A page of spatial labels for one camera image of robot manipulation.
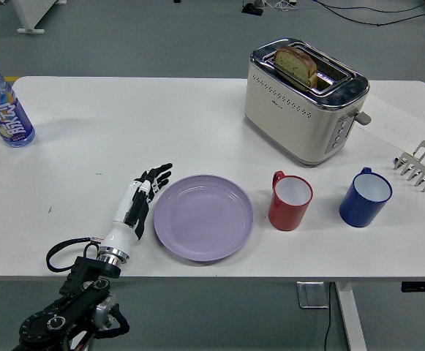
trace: purple plate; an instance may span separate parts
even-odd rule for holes
[[[215,175],[194,175],[170,185],[154,211],[160,241],[193,261],[212,261],[240,249],[255,217],[248,195]]]

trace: paper sheet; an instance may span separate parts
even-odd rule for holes
[[[366,126],[356,124],[387,143],[412,154],[418,144],[425,140],[425,122],[369,95],[362,111],[372,117]]]

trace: plastic bottle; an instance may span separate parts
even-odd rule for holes
[[[35,138],[31,125],[15,92],[0,74],[0,135],[13,148],[29,144]]]

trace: red mug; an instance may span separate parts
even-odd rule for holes
[[[311,185],[296,175],[285,175],[281,170],[272,178],[272,199],[269,221],[278,230],[294,230],[299,225],[313,198]]]

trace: toaster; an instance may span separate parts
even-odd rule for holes
[[[317,85],[305,86],[274,66],[275,52],[289,45],[317,65]],[[279,39],[250,56],[245,116],[271,140],[304,165],[318,165],[347,141],[369,91],[356,71],[297,39]]]

